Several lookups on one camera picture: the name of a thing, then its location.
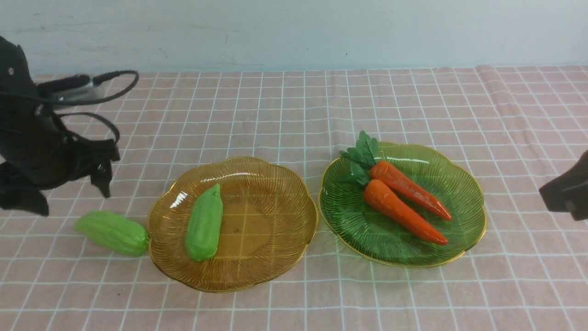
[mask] carrot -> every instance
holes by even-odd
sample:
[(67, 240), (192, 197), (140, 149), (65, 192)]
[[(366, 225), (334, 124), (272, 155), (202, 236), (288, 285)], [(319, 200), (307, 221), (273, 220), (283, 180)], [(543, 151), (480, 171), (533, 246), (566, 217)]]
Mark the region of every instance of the carrot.
[(370, 170), (372, 178), (383, 181), (393, 191), (400, 193), (442, 219), (450, 221), (451, 215), (437, 198), (408, 179), (392, 163), (381, 161), (376, 157), (379, 148), (379, 142), (362, 130), (359, 133), (359, 139), (355, 142), (355, 147), (349, 147), (347, 151), (339, 151), (339, 153), (341, 157), (357, 163), (361, 168)]
[(363, 192), (363, 199), (419, 239), (441, 246), (447, 244), (447, 238), (441, 232), (407, 206), (383, 181), (370, 180)]
[(369, 174), (373, 179), (381, 180), (393, 191), (402, 194), (442, 219), (448, 221), (452, 219), (441, 201), (406, 177), (392, 163), (379, 161), (370, 169)]

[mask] table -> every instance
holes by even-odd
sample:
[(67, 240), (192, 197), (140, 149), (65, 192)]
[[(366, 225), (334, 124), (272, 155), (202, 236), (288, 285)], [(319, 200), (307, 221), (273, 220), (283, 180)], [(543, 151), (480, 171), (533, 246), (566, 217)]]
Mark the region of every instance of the table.
[[(588, 223), (547, 213), (537, 189), (587, 148), (587, 71), (142, 74), (124, 98), (86, 107), (122, 133), (112, 198), (77, 181), (50, 192), (48, 218), (0, 215), (0, 329), (585, 329)], [(83, 117), (68, 126), (93, 139), (107, 133)], [(321, 222), (306, 256), (275, 281), (202, 294), (167, 279), (148, 256), (114, 256), (72, 229), (99, 208), (145, 224), (179, 175), (238, 155), (289, 167), (316, 198), (326, 166), (360, 130), (431, 146), (473, 174), (489, 216), (482, 241), (447, 266), (405, 270), (358, 257)]]

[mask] plate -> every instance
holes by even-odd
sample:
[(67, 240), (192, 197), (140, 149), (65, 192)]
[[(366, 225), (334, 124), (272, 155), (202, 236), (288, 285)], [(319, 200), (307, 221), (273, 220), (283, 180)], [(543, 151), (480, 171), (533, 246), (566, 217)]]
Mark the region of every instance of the plate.
[(403, 199), (449, 243), (438, 246), (421, 241), (365, 204), (359, 187), (338, 182), (350, 173), (350, 162), (338, 158), (322, 177), (319, 208), (326, 224), (345, 245), (375, 262), (426, 268), (450, 263), (480, 241), (487, 227), (484, 196), (477, 181), (465, 170), (422, 145), (382, 142), (375, 159), (388, 160), (446, 206), (453, 217), (451, 221)]
[[(216, 256), (195, 262), (184, 242), (196, 198), (220, 184), (224, 212)], [(204, 292), (234, 292), (268, 282), (304, 255), (318, 210), (293, 171), (252, 157), (194, 168), (149, 213), (149, 253), (171, 279)]]

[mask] green leaf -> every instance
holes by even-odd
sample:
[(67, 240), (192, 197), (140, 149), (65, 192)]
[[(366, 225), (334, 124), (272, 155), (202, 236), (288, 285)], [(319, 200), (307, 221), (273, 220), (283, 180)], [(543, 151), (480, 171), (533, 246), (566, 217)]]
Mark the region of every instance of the green leaf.
[(376, 164), (374, 156), (379, 148), (377, 140), (362, 130), (355, 145), (358, 150), (362, 151), (362, 162), (369, 166), (374, 166)]
[(346, 151), (339, 151), (339, 154), (341, 155), (342, 158), (346, 158), (348, 160), (351, 160), (351, 155), (349, 153), (347, 153)]
[(366, 172), (361, 165), (351, 162), (351, 174), (355, 177), (366, 177)]
[(375, 156), (380, 151), (380, 143), (377, 141), (377, 139), (372, 138), (372, 140), (369, 142), (369, 149), (372, 151), (372, 156)]
[(362, 153), (357, 148), (349, 147), (347, 152), (351, 155), (351, 160), (361, 163), (363, 161)]
[(337, 180), (337, 182), (339, 183), (347, 183), (347, 184), (356, 184), (358, 182), (358, 179), (352, 175), (352, 174), (347, 174), (341, 178), (339, 178)]

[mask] green glass plate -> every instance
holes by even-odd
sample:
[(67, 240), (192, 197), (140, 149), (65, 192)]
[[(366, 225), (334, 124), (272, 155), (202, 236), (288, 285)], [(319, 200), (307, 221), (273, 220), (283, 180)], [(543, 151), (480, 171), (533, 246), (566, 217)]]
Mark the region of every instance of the green glass plate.
[(350, 174), (350, 162), (338, 158), (323, 175), (319, 206), (327, 225), (349, 248), (375, 262), (425, 268), (454, 261), (480, 241), (487, 226), (484, 196), (477, 181), (465, 170), (422, 145), (381, 142), (375, 159), (388, 160), (445, 205), (453, 217), (451, 221), (400, 196), (449, 243), (438, 246), (422, 241), (365, 204), (361, 188), (338, 181)]

